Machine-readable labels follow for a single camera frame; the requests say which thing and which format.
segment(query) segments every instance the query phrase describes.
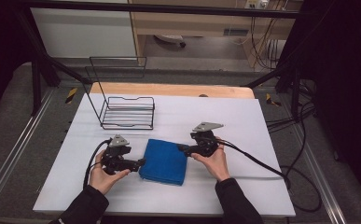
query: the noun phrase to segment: black jacket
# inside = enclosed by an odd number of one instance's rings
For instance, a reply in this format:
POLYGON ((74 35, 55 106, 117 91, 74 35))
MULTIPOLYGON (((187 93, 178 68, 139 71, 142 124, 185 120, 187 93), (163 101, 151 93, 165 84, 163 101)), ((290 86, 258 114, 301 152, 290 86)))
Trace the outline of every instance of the black jacket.
MULTIPOLYGON (((256 208, 246 199, 234 178, 215 184, 215 192, 224 210, 224 224, 263 223, 256 208)), ((50 224, 96 223, 108 206, 97 189, 87 186, 57 220, 50 224)))

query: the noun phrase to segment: wire basket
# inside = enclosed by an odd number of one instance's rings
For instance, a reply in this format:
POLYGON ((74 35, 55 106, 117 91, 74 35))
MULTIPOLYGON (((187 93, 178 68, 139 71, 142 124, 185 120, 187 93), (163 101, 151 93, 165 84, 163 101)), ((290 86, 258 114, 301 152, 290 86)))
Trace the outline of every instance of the wire basket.
POLYGON ((130 78, 143 77, 146 69, 146 58, 91 57, 90 63, 91 66, 85 67, 88 78, 94 85, 99 85, 102 98, 97 99, 96 94, 90 95, 90 88, 88 89, 85 85, 84 89, 101 127, 111 130, 153 130, 155 111, 153 97, 107 97, 108 94, 104 92, 101 83, 101 81, 113 82, 116 78, 124 77, 121 74, 124 71, 126 74, 137 75, 130 76, 130 78))

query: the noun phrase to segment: blue fabric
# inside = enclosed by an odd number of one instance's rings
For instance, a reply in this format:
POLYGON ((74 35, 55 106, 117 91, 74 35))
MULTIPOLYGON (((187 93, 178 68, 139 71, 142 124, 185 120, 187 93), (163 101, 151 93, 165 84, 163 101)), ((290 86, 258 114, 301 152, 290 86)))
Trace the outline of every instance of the blue fabric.
POLYGON ((178 150, 175 143, 148 139, 144 158, 146 164, 139 171, 142 178, 165 184, 183 185, 187 157, 178 150))

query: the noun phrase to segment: metal floor strip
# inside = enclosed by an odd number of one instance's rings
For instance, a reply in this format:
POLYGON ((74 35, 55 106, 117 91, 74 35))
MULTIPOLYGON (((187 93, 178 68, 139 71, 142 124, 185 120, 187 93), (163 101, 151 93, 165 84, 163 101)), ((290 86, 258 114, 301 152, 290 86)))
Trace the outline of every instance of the metal floor strip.
MULTIPOLYGON (((287 114, 291 116, 291 112, 290 112, 291 104, 289 102, 289 99, 287 99, 287 97, 283 97, 281 94, 279 94, 279 97, 281 98, 282 105, 285 107, 287 114)), ((300 124, 293 125, 293 129, 297 134, 299 144, 301 145, 303 133, 300 124)), ((316 158, 312 153, 312 149, 308 144, 308 138, 305 144, 306 145, 304 148, 303 156, 308 165, 309 170, 311 171, 311 175, 314 180, 314 183, 316 184, 317 188, 319 188, 320 193, 322 194, 322 200, 326 207, 327 213, 331 219, 331 222, 334 224, 345 224, 346 220, 342 213, 342 210, 340 209, 340 206, 338 205, 337 200, 335 199, 331 187, 326 181, 326 177, 323 174, 320 165, 318 164, 316 158)))
POLYGON ((49 106, 49 102, 51 100, 52 94, 55 92, 55 89, 48 89, 42 99, 42 105, 36 115, 31 117, 23 129, 21 136, 18 138, 17 143, 11 149, 11 152, 8 154, 6 161, 3 163, 2 167, 0 168, 0 192, 2 191, 3 187, 5 186, 7 180, 9 179, 12 171, 14 170, 17 161, 22 155, 22 152, 26 148, 30 138, 32 137, 35 128, 37 127, 38 123, 40 122, 41 118, 43 117, 44 113, 46 112, 47 107, 49 106))

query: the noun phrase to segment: white tabletop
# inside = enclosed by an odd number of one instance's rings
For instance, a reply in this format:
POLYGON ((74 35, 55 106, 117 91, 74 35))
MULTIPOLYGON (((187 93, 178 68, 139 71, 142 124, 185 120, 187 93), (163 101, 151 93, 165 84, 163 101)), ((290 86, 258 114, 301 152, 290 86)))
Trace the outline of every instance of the white tabletop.
MULTIPOLYGON (((92 93, 97 105, 101 94, 92 93)), ((135 98, 136 95, 123 95, 135 98)), ((214 134, 230 141, 260 161, 279 170, 271 139, 258 100, 154 95, 154 130, 104 130, 92 110, 87 95, 76 112, 34 210, 60 213, 82 190, 91 154, 104 140, 119 133, 130 142, 127 160, 143 158, 149 138, 195 145, 190 133, 202 121, 222 123, 214 134)), ((262 216, 291 217, 293 205, 282 178, 226 147, 230 174, 238 180, 245 196, 262 216)), ((106 194, 109 215, 219 216, 221 205, 215 194, 215 180, 204 166, 187 161, 183 186, 164 185, 130 173, 106 194)))

